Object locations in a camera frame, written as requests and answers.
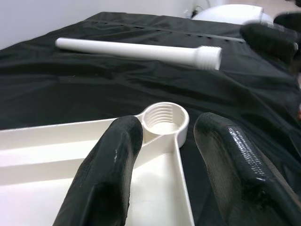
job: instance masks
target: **white plastic tube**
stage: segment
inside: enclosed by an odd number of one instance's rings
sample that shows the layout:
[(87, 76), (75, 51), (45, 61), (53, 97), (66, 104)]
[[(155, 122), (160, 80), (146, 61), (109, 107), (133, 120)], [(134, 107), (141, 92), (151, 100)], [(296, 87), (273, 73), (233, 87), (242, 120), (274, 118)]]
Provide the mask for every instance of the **white plastic tube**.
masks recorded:
[(66, 50), (159, 60), (200, 70), (219, 70), (222, 57), (222, 48), (209, 46), (182, 48), (68, 38), (57, 39), (55, 45)]

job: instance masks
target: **white wall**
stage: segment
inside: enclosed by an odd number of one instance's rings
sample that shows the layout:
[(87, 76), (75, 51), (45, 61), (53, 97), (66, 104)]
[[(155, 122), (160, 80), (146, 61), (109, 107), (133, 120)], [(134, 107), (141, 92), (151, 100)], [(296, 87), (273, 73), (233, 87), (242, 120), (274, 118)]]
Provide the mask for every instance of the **white wall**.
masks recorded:
[(0, 49), (102, 11), (185, 17), (194, 0), (0, 0)]

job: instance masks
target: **white plastic tray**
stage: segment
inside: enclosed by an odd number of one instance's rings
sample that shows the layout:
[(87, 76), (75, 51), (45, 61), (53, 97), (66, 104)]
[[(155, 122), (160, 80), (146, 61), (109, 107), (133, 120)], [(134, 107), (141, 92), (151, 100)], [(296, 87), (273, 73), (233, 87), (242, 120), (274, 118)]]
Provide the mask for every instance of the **white plastic tray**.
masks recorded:
[[(126, 226), (194, 226), (179, 153), (187, 112), (162, 102), (137, 118), (143, 146)], [(79, 165), (113, 120), (0, 131), (1, 225), (52, 225)]]

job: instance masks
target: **white plastic part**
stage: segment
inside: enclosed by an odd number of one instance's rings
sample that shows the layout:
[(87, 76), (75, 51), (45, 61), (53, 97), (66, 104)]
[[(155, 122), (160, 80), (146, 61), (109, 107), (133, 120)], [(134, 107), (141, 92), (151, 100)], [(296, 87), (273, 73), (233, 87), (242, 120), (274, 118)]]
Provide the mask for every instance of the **white plastic part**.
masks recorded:
[[(143, 145), (132, 174), (126, 226), (194, 226), (179, 152), (188, 113), (162, 102), (137, 118)], [(1, 225), (52, 225), (79, 165), (113, 121), (0, 131)]]
[(55, 45), (66, 50), (144, 60), (160, 60), (192, 66), (200, 70), (219, 70), (222, 57), (220, 47), (182, 48), (69, 38), (59, 38)]
[(229, 24), (244, 24), (250, 20), (260, 21), (262, 14), (263, 8), (259, 6), (230, 4), (208, 8), (195, 15), (192, 19)]

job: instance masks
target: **black tablecloth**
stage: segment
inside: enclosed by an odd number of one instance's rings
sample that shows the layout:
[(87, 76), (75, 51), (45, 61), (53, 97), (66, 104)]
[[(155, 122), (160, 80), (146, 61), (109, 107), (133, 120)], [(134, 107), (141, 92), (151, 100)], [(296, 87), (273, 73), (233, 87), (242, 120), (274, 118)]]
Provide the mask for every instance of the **black tablecloth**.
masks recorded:
[[(160, 101), (190, 115), (181, 148), (197, 226), (224, 225), (193, 138), (203, 112), (239, 124), (301, 196), (301, 93), (284, 65), (240, 40), (239, 25), (168, 16), (100, 13), (0, 51), (0, 129), (138, 114)], [(59, 50), (59, 37), (223, 48), (220, 71)]]

